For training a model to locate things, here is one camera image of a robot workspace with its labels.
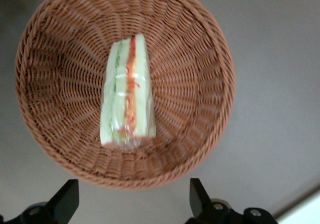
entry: metal screw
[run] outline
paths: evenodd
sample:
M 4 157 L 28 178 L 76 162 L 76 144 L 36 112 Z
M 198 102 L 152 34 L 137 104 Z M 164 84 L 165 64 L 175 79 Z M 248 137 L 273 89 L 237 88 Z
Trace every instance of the metal screw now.
M 224 208 L 224 206 L 221 205 L 220 203 L 214 204 L 213 207 L 214 207 L 216 210 L 222 210 L 222 209 Z
M 31 209 L 31 210 L 29 211 L 29 215 L 38 214 L 39 211 L 40 211 L 40 208 L 39 208 L 39 207 L 35 207 L 35 208 L 33 208 L 33 209 Z
M 256 216 L 256 217 L 261 216 L 260 211 L 258 211 L 258 210 L 256 210 L 256 209 L 252 209 L 252 210 L 250 211 L 250 213 L 251 213 L 252 215 Z

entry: green filling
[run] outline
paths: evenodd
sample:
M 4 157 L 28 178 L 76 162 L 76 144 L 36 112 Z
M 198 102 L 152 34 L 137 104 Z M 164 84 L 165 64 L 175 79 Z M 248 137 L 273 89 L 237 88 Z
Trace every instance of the green filling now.
M 116 89 L 117 89 L 117 78 L 116 78 L 116 76 L 117 76 L 117 69 L 118 69 L 118 67 L 119 67 L 119 63 L 120 63 L 120 53 L 121 53 L 121 51 L 122 51 L 122 45 L 123 44 L 123 41 L 121 40 L 120 41 L 120 45 L 119 45 L 119 48 L 118 48 L 118 51 L 117 51 L 117 53 L 116 53 L 116 61 L 115 61 L 115 68 L 114 68 L 114 72 L 115 72 L 115 75 L 114 75 L 114 86 L 113 86 L 113 100 L 111 101 L 111 104 L 112 104 L 112 107 L 114 106 L 114 101 L 115 101 L 115 96 L 116 96 Z M 117 141 L 119 141 L 119 139 L 121 138 L 121 139 L 123 139 L 123 137 L 121 136 L 119 136 L 119 134 L 118 134 L 118 132 L 117 131 L 114 131 L 113 130 L 113 128 L 112 128 L 112 116 L 111 116 L 111 119 L 110 119 L 110 122 L 109 122 L 109 127 L 110 127 L 110 129 L 111 129 L 111 131 L 112 131 L 112 139 L 113 140 L 117 140 Z

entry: plastic wrap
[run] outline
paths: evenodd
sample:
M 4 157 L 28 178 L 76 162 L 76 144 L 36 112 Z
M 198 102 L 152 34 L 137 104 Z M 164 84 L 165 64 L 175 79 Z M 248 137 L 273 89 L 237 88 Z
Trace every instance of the plastic wrap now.
M 102 145 L 132 149 L 155 137 L 155 115 L 146 41 L 142 34 L 113 43 L 102 91 Z

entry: wicker basket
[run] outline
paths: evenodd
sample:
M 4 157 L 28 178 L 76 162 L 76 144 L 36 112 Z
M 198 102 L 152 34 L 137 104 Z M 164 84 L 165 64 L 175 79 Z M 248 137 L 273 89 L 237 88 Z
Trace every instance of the wicker basket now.
M 145 35 L 156 138 L 132 151 L 100 144 L 110 47 Z M 193 169 L 216 145 L 235 90 L 231 56 L 197 0 L 45 0 L 19 44 L 15 83 L 24 120 L 44 151 L 94 184 L 149 188 Z

